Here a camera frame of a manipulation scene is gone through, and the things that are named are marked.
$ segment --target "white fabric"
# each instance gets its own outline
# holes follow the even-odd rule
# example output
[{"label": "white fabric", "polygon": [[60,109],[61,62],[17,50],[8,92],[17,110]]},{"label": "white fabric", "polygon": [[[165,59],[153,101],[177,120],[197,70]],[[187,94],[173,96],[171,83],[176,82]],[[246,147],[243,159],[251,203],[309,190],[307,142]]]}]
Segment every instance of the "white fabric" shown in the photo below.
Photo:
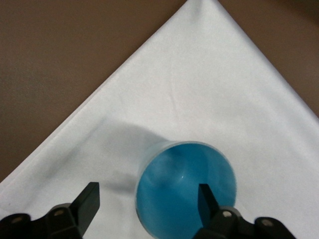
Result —
[{"label": "white fabric", "polygon": [[0,184],[0,218],[39,218],[97,181],[85,238],[151,238],[134,189],[145,150],[163,140],[224,153],[244,218],[318,237],[318,118],[216,0],[189,0]]}]

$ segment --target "plastic cup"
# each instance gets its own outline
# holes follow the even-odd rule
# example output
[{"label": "plastic cup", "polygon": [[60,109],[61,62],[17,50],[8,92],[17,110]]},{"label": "plastic cup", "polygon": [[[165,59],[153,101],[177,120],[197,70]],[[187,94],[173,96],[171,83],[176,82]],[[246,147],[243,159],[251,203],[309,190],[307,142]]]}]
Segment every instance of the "plastic cup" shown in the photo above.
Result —
[{"label": "plastic cup", "polygon": [[154,145],[141,168],[136,210],[144,228],[158,239],[191,239],[202,227],[197,209],[200,183],[220,206],[234,206],[236,181],[225,156],[200,142]]}]

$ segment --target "bolt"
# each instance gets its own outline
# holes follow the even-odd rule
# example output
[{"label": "bolt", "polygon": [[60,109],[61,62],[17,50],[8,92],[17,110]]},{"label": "bolt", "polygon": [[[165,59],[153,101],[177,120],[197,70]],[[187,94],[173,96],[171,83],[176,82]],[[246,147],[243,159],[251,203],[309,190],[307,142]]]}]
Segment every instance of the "bolt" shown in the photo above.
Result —
[{"label": "bolt", "polygon": [[226,217],[226,218],[230,218],[232,216],[232,214],[229,211],[224,211],[223,212],[223,216]]},{"label": "bolt", "polygon": [[22,219],[23,219],[23,217],[22,217],[22,216],[19,216],[19,217],[17,217],[17,218],[13,218],[13,219],[12,219],[12,221],[11,221],[11,223],[12,223],[12,224],[14,224],[14,223],[21,222],[21,221],[22,221]]},{"label": "bolt", "polygon": [[64,213],[64,211],[62,209],[56,211],[53,215],[54,216],[59,216],[59,215],[62,215]]},{"label": "bolt", "polygon": [[261,223],[266,227],[272,227],[274,225],[269,219],[263,219]]}]

